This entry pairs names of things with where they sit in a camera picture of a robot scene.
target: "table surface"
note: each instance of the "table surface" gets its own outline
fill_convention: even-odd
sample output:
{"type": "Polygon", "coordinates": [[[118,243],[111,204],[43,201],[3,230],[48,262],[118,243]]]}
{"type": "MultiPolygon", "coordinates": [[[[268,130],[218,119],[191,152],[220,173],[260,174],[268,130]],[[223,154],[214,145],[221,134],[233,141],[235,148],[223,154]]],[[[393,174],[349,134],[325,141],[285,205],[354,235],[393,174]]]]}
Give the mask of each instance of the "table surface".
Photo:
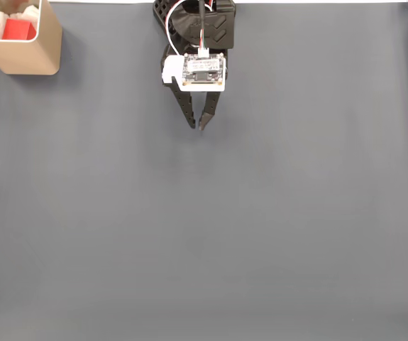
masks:
{"type": "Polygon", "coordinates": [[[408,4],[239,6],[203,133],[150,5],[53,7],[60,72],[0,72],[0,341],[408,341],[408,4]]]}

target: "bin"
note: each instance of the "bin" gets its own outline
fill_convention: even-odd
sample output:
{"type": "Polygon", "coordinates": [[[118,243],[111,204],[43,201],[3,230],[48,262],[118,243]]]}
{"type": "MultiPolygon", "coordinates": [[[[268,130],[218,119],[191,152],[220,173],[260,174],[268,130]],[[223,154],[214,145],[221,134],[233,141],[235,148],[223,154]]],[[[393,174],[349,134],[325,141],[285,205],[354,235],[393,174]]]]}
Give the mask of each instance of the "bin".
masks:
{"type": "MultiPolygon", "coordinates": [[[[0,69],[8,75],[54,75],[60,68],[62,26],[48,0],[37,0],[37,6],[40,18],[34,39],[0,40],[0,69]]],[[[10,14],[9,9],[2,10],[10,14]]]]}

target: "gray surface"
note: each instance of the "gray surface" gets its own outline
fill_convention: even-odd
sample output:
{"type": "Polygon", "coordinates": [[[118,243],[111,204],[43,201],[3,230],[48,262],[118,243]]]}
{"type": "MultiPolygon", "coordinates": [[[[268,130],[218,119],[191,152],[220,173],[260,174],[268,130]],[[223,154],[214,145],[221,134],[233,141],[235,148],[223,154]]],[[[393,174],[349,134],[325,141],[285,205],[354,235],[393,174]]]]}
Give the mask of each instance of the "gray surface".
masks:
{"type": "Polygon", "coordinates": [[[203,134],[149,5],[54,8],[59,74],[0,73],[0,341],[408,341],[408,5],[239,6],[203,134]]]}

